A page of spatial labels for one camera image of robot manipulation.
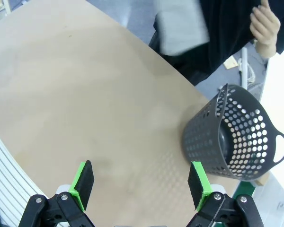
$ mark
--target white cable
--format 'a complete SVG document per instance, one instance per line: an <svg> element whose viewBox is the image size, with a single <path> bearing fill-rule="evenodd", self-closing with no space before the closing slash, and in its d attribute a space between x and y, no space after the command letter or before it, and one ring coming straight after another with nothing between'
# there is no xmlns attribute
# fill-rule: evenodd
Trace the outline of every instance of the white cable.
<svg viewBox="0 0 284 227"><path fill-rule="evenodd" d="M242 58L240 58L238 60L238 65L239 65L239 71L242 72ZM249 86L249 85L255 83L255 81L256 81L256 74L255 74L254 70L252 69L252 67L250 66L249 63L247 64L247 67L248 67L248 71L249 71L249 77L247 79L248 86Z"/></svg>

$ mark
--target perforated basket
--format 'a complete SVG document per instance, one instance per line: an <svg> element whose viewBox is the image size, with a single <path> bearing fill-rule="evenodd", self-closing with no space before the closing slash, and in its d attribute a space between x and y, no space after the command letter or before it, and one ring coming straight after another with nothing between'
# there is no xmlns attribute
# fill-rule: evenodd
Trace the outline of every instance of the perforated basket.
<svg viewBox="0 0 284 227"><path fill-rule="evenodd" d="M242 181L259 178L275 165L276 137L262 105L245 89L225 85L185 127L182 148L207 173Z"/></svg>

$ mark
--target basket hole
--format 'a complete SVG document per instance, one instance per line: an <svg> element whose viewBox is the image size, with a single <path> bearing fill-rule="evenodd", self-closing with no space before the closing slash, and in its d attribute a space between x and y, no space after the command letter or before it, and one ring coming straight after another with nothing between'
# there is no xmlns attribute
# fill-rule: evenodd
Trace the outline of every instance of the basket hole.
<svg viewBox="0 0 284 227"><path fill-rule="evenodd" d="M275 157L274 162L280 161L284 157L284 138L278 135L275 139Z"/></svg>

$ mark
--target ridged white surface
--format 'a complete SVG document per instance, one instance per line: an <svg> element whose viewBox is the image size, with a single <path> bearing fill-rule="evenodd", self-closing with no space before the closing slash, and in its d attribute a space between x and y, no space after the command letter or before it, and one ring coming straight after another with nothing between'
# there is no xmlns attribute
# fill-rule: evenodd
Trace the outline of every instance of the ridged white surface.
<svg viewBox="0 0 284 227"><path fill-rule="evenodd" d="M0 140L0 216L2 223L9 227L17 227L29 198L35 194L44 193L27 176Z"/></svg>

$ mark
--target screw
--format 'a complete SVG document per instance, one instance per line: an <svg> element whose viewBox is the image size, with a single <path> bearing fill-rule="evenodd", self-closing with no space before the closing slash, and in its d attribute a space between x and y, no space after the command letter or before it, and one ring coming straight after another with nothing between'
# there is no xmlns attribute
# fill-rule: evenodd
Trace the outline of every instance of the screw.
<svg viewBox="0 0 284 227"><path fill-rule="evenodd" d="M218 193L216 193L215 195L213 195L215 200L220 200L222 198L222 196Z"/></svg>
<svg viewBox="0 0 284 227"><path fill-rule="evenodd" d="M63 195L63 196L61 196L61 199L62 199L62 200L67 200L67 199L68 199L68 196L67 196L67 195Z"/></svg>
<svg viewBox="0 0 284 227"><path fill-rule="evenodd" d="M241 202L247 202L247 199L244 196L242 196L240 200L241 200Z"/></svg>

